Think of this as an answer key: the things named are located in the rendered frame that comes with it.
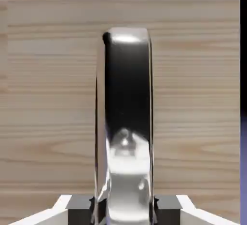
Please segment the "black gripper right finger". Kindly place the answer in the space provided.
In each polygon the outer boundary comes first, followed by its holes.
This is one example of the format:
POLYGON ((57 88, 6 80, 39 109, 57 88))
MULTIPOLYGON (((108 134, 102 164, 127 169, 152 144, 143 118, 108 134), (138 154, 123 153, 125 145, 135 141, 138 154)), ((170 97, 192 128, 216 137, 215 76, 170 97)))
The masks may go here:
POLYGON ((187 195, 155 196, 153 225, 240 225, 196 208, 187 195))

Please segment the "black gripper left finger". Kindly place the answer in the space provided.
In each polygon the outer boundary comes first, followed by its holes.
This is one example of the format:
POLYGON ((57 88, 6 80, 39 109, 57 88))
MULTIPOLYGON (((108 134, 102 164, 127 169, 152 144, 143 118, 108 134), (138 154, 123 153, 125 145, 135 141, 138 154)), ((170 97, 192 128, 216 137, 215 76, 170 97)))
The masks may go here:
POLYGON ((87 195, 61 195, 51 208, 8 225, 93 225, 93 209, 87 195))

